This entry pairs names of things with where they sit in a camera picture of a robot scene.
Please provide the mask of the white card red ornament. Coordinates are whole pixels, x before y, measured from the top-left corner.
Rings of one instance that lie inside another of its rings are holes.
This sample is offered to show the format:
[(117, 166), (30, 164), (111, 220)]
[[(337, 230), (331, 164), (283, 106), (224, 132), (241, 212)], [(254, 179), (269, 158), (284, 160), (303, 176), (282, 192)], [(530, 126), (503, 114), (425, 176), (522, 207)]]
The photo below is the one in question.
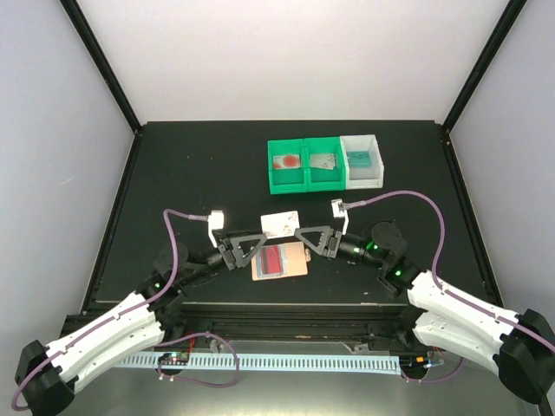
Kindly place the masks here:
[(284, 211), (260, 217), (262, 232), (268, 239), (293, 237), (300, 227), (298, 211)]

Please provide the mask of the red card black stripe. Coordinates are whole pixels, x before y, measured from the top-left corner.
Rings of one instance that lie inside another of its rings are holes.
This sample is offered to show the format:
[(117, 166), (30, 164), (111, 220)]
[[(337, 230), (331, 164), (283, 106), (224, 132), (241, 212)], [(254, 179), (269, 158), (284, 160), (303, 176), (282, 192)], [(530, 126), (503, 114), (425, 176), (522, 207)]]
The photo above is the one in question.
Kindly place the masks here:
[(280, 275), (283, 272), (280, 248), (277, 245), (263, 247), (259, 252), (258, 265), (261, 277)]

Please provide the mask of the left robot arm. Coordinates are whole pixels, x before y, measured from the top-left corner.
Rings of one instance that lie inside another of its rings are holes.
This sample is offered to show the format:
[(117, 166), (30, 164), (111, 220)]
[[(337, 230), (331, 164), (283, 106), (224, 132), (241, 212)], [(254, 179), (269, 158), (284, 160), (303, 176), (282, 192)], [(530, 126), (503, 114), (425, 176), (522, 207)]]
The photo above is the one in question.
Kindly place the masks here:
[(23, 347), (11, 405), (17, 412), (57, 415), (90, 381), (142, 349), (180, 344), (186, 336), (180, 305), (188, 285), (222, 270), (248, 266), (267, 240), (263, 233), (216, 231), (214, 249), (190, 260), (172, 244), (171, 270), (154, 274), (123, 301), (82, 328), (47, 344)]

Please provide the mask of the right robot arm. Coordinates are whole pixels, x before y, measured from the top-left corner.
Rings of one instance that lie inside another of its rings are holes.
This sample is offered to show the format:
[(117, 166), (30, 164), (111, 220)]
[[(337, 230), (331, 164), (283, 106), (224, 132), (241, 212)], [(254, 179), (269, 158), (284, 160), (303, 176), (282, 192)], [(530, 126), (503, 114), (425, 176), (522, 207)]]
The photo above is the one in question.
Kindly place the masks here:
[(554, 384), (554, 331), (538, 312), (519, 314), (480, 300), (419, 269), (392, 222), (376, 224), (368, 238), (329, 226), (300, 228), (298, 240), (315, 254), (375, 267), (379, 283), (406, 296), (414, 319), (394, 328), (405, 349), (438, 347), (490, 370), (520, 399), (538, 405)]

